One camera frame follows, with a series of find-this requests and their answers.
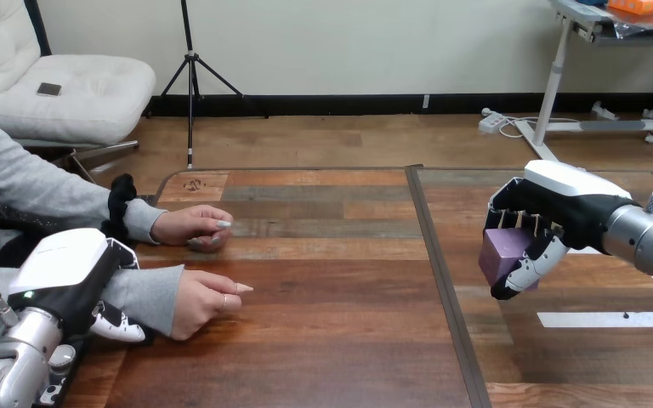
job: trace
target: white desk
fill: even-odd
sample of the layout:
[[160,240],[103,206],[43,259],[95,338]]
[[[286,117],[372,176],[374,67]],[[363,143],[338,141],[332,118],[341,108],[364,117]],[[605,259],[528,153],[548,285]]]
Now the white desk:
[[537,155],[545,160],[558,161],[557,157],[547,146],[544,137],[547,132],[629,132],[649,131],[653,133],[653,120],[644,119],[641,121],[589,121],[570,123],[549,123],[554,107],[554,99],[559,90],[559,83],[562,79],[562,71],[565,67],[567,56],[567,45],[572,33],[576,33],[583,40],[595,45],[609,46],[653,46],[653,35],[625,37],[618,39],[614,32],[614,23],[604,10],[580,4],[575,0],[550,0],[557,10],[558,20],[562,22],[562,36],[557,47],[557,56],[552,64],[552,70],[547,82],[547,92],[544,94],[544,101],[539,112],[537,127],[524,121],[517,121],[514,125],[519,129],[525,140]]

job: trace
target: white robotic hand cover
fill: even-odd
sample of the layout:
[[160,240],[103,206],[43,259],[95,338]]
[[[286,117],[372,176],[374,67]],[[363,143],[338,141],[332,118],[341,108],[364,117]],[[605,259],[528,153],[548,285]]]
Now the white robotic hand cover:
[[632,198],[628,192],[611,181],[558,161],[530,161],[525,166],[525,180],[567,197],[599,194]]
[[[21,266],[18,276],[11,282],[9,294],[77,285],[92,272],[106,249],[115,245],[126,252],[126,258],[131,258],[125,259],[122,267],[139,267],[131,248],[106,238],[97,229],[71,229],[46,237]],[[128,343],[146,339],[139,324],[129,323],[120,309],[107,302],[99,301],[92,315],[94,325],[90,331],[94,334]]]
[[81,283],[109,246],[98,229],[71,229],[41,240],[11,282],[9,294]]

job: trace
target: black baseboard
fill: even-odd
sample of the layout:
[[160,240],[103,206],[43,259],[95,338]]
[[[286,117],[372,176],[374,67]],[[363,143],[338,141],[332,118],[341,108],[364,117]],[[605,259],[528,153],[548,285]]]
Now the black baseboard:
[[[271,116],[353,116],[400,114],[470,114],[483,108],[505,113],[538,112],[542,93],[453,93],[430,95],[422,109],[423,95],[259,95],[247,96]],[[589,112],[594,102],[614,112],[641,112],[653,108],[653,93],[561,93],[555,112]],[[168,95],[151,98],[147,110],[153,116],[187,116],[189,97]],[[235,95],[204,95],[194,109],[196,116],[256,116]]]

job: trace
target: wooden table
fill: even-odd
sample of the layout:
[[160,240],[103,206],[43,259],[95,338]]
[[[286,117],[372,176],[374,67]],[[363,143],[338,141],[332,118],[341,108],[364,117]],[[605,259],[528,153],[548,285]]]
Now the wooden table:
[[[232,213],[219,254],[141,246],[254,286],[187,343],[99,343],[66,407],[653,407],[653,328],[545,328],[537,312],[653,311],[653,281],[568,255],[508,303],[477,266],[488,197],[519,171],[211,170],[158,206]],[[653,175],[605,173],[645,202]]]

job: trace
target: purple cube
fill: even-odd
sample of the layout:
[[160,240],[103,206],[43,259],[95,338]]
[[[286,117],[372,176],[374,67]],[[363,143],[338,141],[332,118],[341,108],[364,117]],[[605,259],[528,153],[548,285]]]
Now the purple cube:
[[[480,252],[480,268],[489,286],[509,273],[514,263],[522,258],[525,249],[534,239],[533,235],[520,228],[488,229],[485,231]],[[527,288],[537,289],[539,280]]]

